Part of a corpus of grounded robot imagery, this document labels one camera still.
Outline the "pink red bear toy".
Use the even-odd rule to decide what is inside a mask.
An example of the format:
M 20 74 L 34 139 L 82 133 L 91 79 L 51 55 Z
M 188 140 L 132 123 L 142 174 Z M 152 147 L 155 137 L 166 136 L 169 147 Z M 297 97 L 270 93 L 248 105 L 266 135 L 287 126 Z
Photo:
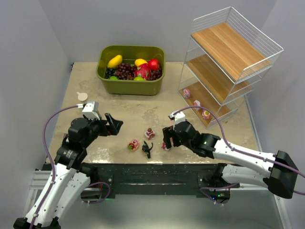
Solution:
M 162 144 L 162 149 L 164 149 L 165 151 L 169 151 L 170 150 L 169 148 L 167 148 L 165 142 L 163 142 L 163 144 Z

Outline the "black cat toy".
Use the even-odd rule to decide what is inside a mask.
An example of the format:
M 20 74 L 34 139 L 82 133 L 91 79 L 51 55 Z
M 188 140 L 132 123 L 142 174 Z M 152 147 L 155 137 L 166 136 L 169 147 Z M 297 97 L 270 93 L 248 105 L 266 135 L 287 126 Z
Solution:
M 144 141 L 144 144 L 142 145 L 142 151 L 147 155 L 148 159 L 151 158 L 151 150 L 153 148 L 153 144 L 151 147 L 148 146 L 146 141 Z

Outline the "pink toy green top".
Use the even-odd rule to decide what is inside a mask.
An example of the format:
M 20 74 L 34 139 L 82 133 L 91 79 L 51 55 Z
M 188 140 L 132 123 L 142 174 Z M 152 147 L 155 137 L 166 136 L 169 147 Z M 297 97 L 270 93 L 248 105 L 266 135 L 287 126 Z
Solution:
M 210 119 L 210 116 L 211 116 L 211 114 L 210 114 L 209 111 L 203 110 L 203 112 L 202 112 L 202 118 L 203 118 L 203 120 L 209 120 L 209 119 Z

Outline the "pink toy white belly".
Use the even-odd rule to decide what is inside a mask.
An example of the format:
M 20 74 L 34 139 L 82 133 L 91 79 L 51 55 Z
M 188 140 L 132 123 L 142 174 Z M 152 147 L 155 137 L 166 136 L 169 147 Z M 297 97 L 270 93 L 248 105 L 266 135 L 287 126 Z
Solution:
M 199 100 L 195 100 L 195 101 L 193 102 L 193 105 L 195 106 L 195 110 L 196 110 L 196 111 L 200 111 L 200 110 L 201 110 L 201 108 L 200 108 L 201 103 L 200 103 Z

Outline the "pink toy blue trim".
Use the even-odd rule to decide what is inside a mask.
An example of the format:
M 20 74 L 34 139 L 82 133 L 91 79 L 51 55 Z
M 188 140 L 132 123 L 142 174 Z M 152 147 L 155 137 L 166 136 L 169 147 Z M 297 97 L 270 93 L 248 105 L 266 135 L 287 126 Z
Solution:
M 191 92 L 188 88 L 183 89 L 183 97 L 187 99 L 191 97 Z

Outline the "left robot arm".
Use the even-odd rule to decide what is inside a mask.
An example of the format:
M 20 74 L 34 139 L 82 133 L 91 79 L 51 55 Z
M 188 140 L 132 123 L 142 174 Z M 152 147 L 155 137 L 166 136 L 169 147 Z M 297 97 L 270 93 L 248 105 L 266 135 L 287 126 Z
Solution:
M 15 229 L 61 227 L 61 219 L 97 176 L 97 168 L 83 162 L 87 147 L 99 136 L 118 135 L 123 125 L 123 121 L 114 119 L 109 113 L 105 117 L 103 120 L 99 113 L 92 112 L 72 120 L 47 183 L 26 216 L 16 219 Z

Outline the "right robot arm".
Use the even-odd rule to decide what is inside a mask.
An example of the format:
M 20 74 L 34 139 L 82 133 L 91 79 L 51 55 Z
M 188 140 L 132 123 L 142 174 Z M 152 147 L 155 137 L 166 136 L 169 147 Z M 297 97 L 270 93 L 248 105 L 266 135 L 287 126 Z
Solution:
M 227 143 L 217 135 L 199 133 L 188 121 L 163 128 L 163 141 L 167 149 L 185 146 L 200 157 L 232 163 L 221 166 L 212 181 L 253 184 L 282 198 L 293 196 L 298 168 L 284 151 L 264 153 Z

